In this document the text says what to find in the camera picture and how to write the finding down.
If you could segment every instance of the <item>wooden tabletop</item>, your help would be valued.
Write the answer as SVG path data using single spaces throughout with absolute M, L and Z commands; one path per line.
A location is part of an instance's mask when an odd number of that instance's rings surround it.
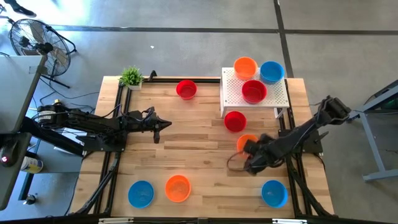
M 104 77 L 96 107 L 97 115 L 109 113 L 114 107 L 119 77 Z M 312 117 L 305 85 L 300 78 L 287 79 L 296 126 Z M 266 168 L 253 177 L 246 172 L 233 172 L 226 161 L 236 151 L 236 140 L 242 134 L 267 133 L 277 137 L 279 122 L 273 109 L 239 109 L 248 119 L 240 133 L 226 130 L 220 118 L 219 84 L 198 83 L 194 99 L 184 101 L 175 92 L 175 83 L 144 83 L 141 91 L 132 93 L 129 110 L 155 112 L 173 125 L 160 132 L 160 143 L 153 143 L 152 133 L 131 133 L 122 153 L 116 189 L 113 217 L 230 217 L 277 218 L 293 217 L 289 181 L 285 165 Z M 126 88 L 121 102 L 126 97 Z M 71 212 L 77 211 L 88 200 L 100 179 L 103 152 L 94 152 L 81 166 L 80 176 L 72 201 Z M 231 162 L 242 167 L 239 156 Z M 307 184 L 314 196 L 333 213 L 328 184 L 322 163 L 313 155 L 304 155 L 303 164 Z M 165 183 L 173 175 L 187 177 L 192 185 L 189 198 L 173 203 L 165 196 Z M 127 192 L 138 180 L 149 181 L 155 189 L 151 205 L 136 209 L 129 204 Z M 287 188 L 287 204 L 274 209 L 261 199 L 261 187 L 268 180 L 279 180 Z M 108 188 L 104 191 L 104 209 Z M 300 208 L 304 211 L 302 194 L 298 188 Z

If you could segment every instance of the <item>potted plant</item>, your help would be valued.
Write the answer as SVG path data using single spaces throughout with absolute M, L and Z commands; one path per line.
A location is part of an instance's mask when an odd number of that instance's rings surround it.
M 130 90 L 141 90 L 143 80 L 144 77 L 139 73 L 139 68 L 136 66 L 125 68 L 122 72 L 122 77 L 119 79 Z

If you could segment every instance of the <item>concrete floor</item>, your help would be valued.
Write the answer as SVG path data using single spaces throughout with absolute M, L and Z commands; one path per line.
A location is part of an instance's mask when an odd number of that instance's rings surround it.
M 276 29 L 271 0 L 19 0 L 48 24 L 110 27 L 211 27 Z M 286 29 L 396 30 L 395 0 L 279 0 Z M 14 19 L 23 18 L 10 12 Z M 0 30 L 0 51 L 14 55 L 7 30 Z M 284 65 L 278 34 L 158 33 L 158 32 L 61 32 L 74 41 L 78 53 L 55 86 L 67 96 L 98 91 L 102 77 L 119 75 L 137 65 L 145 75 L 219 76 L 221 67 L 232 67 L 236 58 L 248 55 L 258 63 L 275 60 Z M 351 108 L 397 79 L 397 36 L 287 35 L 295 77 L 305 79 L 311 103 L 327 95 L 337 96 Z M 35 99 L 50 93 L 40 83 Z M 97 95 L 65 100 L 95 106 Z M 377 170 L 361 123 L 327 127 L 322 141 L 326 174 L 337 215 L 345 218 L 397 222 L 398 178 L 370 184 L 362 174 Z M 396 167 L 398 154 L 382 152 L 386 166 Z M 73 193 L 76 174 L 41 174 L 31 193 L 44 203 L 21 213 L 21 202 L 0 212 L 0 220 L 63 215 Z M 64 194 L 49 194 L 50 189 Z

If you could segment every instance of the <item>fan guard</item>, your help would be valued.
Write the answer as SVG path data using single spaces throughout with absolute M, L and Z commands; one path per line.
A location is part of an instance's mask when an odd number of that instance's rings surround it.
M 70 65 L 70 51 L 62 36 L 47 24 L 21 19 L 13 23 L 9 38 L 18 55 L 46 55 L 46 75 L 64 74 Z

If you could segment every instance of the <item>white pegboard stand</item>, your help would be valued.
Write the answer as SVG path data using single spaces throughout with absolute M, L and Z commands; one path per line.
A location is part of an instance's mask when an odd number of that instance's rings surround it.
M 259 69 L 252 80 L 260 80 Z M 285 80 L 275 84 L 266 84 L 267 96 L 261 102 L 252 105 L 247 103 L 242 96 L 242 86 L 245 81 L 236 78 L 234 68 L 222 68 L 220 81 L 220 110 L 221 117 L 225 117 L 228 108 L 273 108 L 275 118 L 279 118 L 282 113 L 289 107 L 289 99 Z

